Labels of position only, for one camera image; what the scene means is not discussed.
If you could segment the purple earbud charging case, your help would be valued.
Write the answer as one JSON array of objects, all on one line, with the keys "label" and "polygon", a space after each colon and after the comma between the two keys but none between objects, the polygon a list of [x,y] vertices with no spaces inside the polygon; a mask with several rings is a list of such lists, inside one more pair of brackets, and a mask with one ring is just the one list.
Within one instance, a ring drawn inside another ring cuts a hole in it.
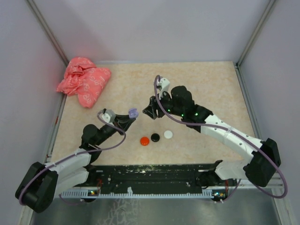
[{"label": "purple earbud charging case", "polygon": [[128,116],[130,119],[137,118],[139,116],[139,112],[136,108],[131,108],[128,111]]}]

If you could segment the black earbud charging case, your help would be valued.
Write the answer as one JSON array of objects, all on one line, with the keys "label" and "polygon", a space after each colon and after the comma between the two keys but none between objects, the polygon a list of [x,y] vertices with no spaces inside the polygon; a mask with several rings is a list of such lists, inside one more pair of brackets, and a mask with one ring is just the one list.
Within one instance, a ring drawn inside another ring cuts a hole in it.
[{"label": "black earbud charging case", "polygon": [[160,135],[158,133],[153,133],[150,138],[153,142],[158,142],[160,140]]}]

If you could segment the white earbud charging case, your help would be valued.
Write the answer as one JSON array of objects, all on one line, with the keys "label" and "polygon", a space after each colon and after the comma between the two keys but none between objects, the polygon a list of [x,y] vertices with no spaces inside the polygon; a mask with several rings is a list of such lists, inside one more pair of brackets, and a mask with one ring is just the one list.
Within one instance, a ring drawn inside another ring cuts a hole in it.
[{"label": "white earbud charging case", "polygon": [[173,137],[173,132],[170,131],[170,130],[166,130],[166,131],[164,132],[164,137],[165,137],[166,139],[171,139],[171,138]]}]

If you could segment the orange earbud charging case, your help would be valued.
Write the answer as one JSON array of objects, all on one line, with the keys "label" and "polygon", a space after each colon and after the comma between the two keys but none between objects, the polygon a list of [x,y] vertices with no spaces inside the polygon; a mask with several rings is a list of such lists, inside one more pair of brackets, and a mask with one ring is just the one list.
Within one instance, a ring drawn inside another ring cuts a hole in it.
[{"label": "orange earbud charging case", "polygon": [[150,140],[148,137],[144,136],[140,139],[140,144],[142,146],[147,146],[150,143]]}]

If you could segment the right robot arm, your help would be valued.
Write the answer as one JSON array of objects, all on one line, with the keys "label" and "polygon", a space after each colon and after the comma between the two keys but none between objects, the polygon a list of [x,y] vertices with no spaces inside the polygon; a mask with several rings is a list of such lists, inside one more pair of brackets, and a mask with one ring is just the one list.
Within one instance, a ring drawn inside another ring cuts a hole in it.
[{"label": "right robot arm", "polygon": [[216,168],[209,174],[210,182],[216,186],[227,179],[248,179],[259,187],[266,187],[276,172],[275,167],[281,165],[278,145],[273,139],[263,141],[224,123],[209,109],[195,104],[185,86],[176,86],[170,93],[164,91],[159,101],[155,96],[150,97],[149,105],[142,112],[154,120],[166,113],[180,116],[187,127],[216,138],[242,156],[239,161],[217,161]]}]

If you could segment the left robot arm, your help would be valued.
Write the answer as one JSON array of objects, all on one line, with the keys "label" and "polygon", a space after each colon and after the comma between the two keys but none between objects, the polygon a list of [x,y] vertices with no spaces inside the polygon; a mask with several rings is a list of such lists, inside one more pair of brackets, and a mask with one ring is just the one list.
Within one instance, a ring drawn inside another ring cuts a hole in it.
[{"label": "left robot arm", "polygon": [[115,114],[112,110],[102,110],[97,118],[104,123],[101,128],[93,124],[84,127],[81,145],[72,154],[55,162],[33,163],[26,172],[15,192],[15,197],[23,206],[36,213],[45,211],[53,199],[62,192],[85,183],[94,185],[98,175],[88,166],[109,148],[99,146],[115,133],[126,136],[126,131],[136,121],[136,116]]}]

